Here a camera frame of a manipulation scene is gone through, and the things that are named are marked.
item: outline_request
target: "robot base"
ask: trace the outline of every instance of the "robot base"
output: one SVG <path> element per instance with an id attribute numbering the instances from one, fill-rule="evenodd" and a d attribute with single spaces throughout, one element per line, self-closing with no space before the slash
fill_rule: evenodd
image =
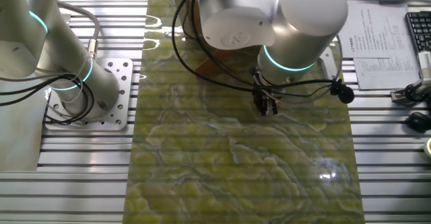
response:
<path id="1" fill-rule="evenodd" d="M 120 85 L 119 98 L 115 106 L 106 112 L 106 114 L 97 119 L 83 119 L 79 122 L 63 126 L 60 124 L 45 124 L 49 130 L 73 131 L 73 130 L 89 130 L 89 131 L 113 131 L 122 130 L 127 124 L 129 116 L 129 100 L 131 91 L 131 82 L 133 76 L 133 62 L 130 59 L 98 59 L 98 64 L 106 69 L 109 69 L 118 79 Z M 48 103 L 58 112 L 68 115 L 69 113 L 62 107 L 57 94 L 52 91 Z M 68 119 L 60 117 L 52 109 L 48 108 L 46 115 L 59 120 Z"/>

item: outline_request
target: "slotted aluminum surface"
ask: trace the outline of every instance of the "slotted aluminum surface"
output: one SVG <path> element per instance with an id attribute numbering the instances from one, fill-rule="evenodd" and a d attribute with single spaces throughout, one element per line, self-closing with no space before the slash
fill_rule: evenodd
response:
<path id="1" fill-rule="evenodd" d="M 122 133 L 44 131 L 37 173 L 0 174 L 0 223 L 121 223 L 148 0 L 62 0 L 95 13 L 101 24 L 99 57 L 134 64 L 129 126 Z M 406 0 L 411 11 L 431 0 Z M 70 26 L 84 44 L 93 23 L 73 12 Z M 358 91 L 352 61 L 345 80 L 357 98 L 350 105 L 354 147 L 367 223 L 429 223 L 431 161 L 422 151 L 431 132 L 400 124 L 414 111 L 391 103 L 389 91 Z"/>

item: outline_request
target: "white robotic arm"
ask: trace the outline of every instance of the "white robotic arm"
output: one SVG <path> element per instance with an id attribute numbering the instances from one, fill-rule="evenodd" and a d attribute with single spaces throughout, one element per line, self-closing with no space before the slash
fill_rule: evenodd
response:
<path id="1" fill-rule="evenodd" d="M 274 84 L 313 66 L 347 19 L 346 0 L 199 0 L 199 8 L 211 46 L 263 45 L 259 70 Z"/>
<path id="2" fill-rule="evenodd" d="M 106 114 L 119 98 L 117 78 L 96 62 L 63 21 L 57 0 L 0 0 L 0 77 L 27 77 L 36 67 L 77 75 L 94 94 L 88 118 Z M 71 115 L 88 107 L 74 82 L 62 79 L 51 86 Z"/>

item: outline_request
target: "black cable connector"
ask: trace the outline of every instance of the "black cable connector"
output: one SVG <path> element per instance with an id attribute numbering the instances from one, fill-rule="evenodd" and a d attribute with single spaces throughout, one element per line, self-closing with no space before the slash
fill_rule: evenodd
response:
<path id="1" fill-rule="evenodd" d="M 343 84 L 341 79 L 333 81 L 331 85 L 331 95 L 338 96 L 339 100 L 344 104 L 350 104 L 355 99 L 355 93 L 353 90 Z"/>

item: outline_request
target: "metal mounting plate with holes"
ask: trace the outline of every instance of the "metal mounting plate with holes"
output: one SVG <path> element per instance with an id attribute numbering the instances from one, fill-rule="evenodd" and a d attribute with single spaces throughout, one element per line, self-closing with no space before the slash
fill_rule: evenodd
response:
<path id="1" fill-rule="evenodd" d="M 122 130 L 127 124 L 130 90 L 133 74 L 133 62 L 130 59 L 98 59 L 98 64 L 109 69 L 118 79 L 120 85 L 119 99 L 112 109 L 97 119 L 83 119 L 68 126 L 58 124 L 46 124 L 49 130 L 90 130 L 90 131 L 112 131 Z M 55 91 L 51 92 L 49 104 L 58 106 L 57 110 L 61 113 L 68 114 L 62 107 L 61 102 Z M 47 115 L 57 116 L 50 108 Z"/>

